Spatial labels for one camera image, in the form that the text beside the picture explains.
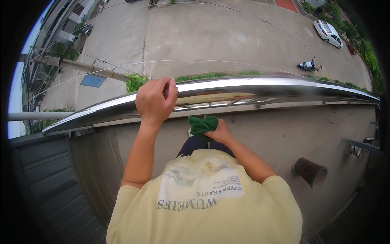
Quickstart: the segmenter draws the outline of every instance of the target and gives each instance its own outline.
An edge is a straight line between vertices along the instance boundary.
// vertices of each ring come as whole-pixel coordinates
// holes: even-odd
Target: scooter
[[[89,36],[91,34],[92,28],[94,26],[92,24],[86,25],[82,28],[83,34]]]
[[[314,59],[312,59],[312,61],[307,61],[307,62],[303,62],[303,63],[300,63],[300,64],[297,64],[296,66],[303,69],[304,71],[319,71],[320,69],[322,69],[322,65],[319,65],[319,64],[315,64],[314,63]]]

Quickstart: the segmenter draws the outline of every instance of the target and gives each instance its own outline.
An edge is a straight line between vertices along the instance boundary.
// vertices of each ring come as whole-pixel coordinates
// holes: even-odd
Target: sky
[[[26,42],[22,48],[21,53],[29,53],[30,46],[33,46],[35,40],[41,29],[41,20],[49,11],[50,6],[54,2],[51,1],[45,8],[41,16],[38,18],[34,27],[32,27],[30,34],[28,35]],[[18,62],[15,67],[14,76],[12,78],[10,97],[8,101],[8,113],[22,112],[22,89],[21,89],[21,77],[24,68],[23,62]],[[8,122],[8,139],[19,137],[26,134],[26,129],[23,121],[10,121]]]

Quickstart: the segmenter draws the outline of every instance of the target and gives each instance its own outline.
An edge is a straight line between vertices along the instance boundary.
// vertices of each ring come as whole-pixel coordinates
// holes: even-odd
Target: red tiled ground
[[[282,8],[285,8],[285,9],[290,9],[290,10],[298,13],[296,8],[295,8],[295,6],[294,6],[294,4],[293,4],[293,2],[291,0],[275,0],[275,2],[276,2],[276,5],[278,7],[282,7]]]

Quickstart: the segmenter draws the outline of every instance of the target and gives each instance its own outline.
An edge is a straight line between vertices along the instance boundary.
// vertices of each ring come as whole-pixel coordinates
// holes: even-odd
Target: blue sign
[[[105,79],[106,79],[105,77],[101,77],[98,75],[87,74],[86,76],[84,76],[80,85],[100,87]]]

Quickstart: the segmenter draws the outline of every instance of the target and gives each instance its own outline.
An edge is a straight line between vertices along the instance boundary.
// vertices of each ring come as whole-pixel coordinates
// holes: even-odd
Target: metal handrail
[[[178,83],[179,98],[173,114],[184,110],[283,102],[365,102],[379,99],[363,91],[314,79],[291,77],[218,77]],[[75,112],[42,130],[43,133],[94,124],[139,118],[135,107],[137,92],[109,99]]]

